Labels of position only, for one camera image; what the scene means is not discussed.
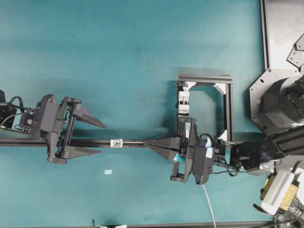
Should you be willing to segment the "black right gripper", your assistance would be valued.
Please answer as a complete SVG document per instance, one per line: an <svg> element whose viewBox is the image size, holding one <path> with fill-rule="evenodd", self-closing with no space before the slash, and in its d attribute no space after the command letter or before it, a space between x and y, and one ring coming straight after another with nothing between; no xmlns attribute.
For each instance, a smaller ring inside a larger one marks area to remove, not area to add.
<svg viewBox="0 0 304 228"><path fill-rule="evenodd" d="M197 134L196 120L178 117L178 136L146 140L143 144L173 162L171 181L187 182L192 174L197 185L204 185L214 164L214 141L203 133Z"/></svg>

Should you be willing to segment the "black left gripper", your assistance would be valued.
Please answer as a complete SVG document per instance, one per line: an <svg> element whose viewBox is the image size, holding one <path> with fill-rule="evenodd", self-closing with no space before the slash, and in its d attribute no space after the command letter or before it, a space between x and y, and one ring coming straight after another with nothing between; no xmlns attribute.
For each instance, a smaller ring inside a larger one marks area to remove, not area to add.
<svg viewBox="0 0 304 228"><path fill-rule="evenodd" d="M33 111L32 136L35 140L45 140L47 143L47 161L51 163L65 164L66 159L100 154L102 151L92 150L85 147L64 146L57 152L63 125L66 121L65 113L72 106L72 116L77 121L106 129L106 125L94 117L84 106L81 100L66 96L61 104L56 104L55 95L45 95Z"/></svg>

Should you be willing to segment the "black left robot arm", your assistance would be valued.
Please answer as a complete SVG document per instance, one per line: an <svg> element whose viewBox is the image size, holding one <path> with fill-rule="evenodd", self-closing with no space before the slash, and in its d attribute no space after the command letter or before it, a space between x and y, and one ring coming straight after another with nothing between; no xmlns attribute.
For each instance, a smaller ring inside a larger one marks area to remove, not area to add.
<svg viewBox="0 0 304 228"><path fill-rule="evenodd" d="M0 93L1 130L27 134L34 140L45 141L48 162L66 164L70 159L99 153L70 144L76 121L106 128L82 105L80 99L66 96L57 104L55 95L48 94L36 107L25 107L20 96L14 96L7 102L5 93Z"/></svg>

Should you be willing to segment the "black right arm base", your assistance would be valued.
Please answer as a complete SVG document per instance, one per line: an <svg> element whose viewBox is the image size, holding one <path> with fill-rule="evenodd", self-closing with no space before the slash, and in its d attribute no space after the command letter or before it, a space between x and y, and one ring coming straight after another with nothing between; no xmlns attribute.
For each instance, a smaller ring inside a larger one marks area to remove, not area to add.
<svg viewBox="0 0 304 228"><path fill-rule="evenodd" d="M304 79L297 70L267 69L249 88L251 120L270 136L304 124Z"/></svg>

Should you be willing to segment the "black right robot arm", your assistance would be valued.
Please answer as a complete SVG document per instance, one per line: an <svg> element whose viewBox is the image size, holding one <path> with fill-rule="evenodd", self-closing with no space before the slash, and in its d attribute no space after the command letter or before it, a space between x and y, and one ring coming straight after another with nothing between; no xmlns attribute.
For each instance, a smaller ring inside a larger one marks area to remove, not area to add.
<svg viewBox="0 0 304 228"><path fill-rule="evenodd" d="M264 162L303 155L304 128L296 127L262 141L230 145L206 133L198 135L196 120L179 116L174 136L143 144L173 163L171 181L187 182L193 175L196 184L203 185L215 165L226 168L226 173L234 177L240 172L253 173Z"/></svg>

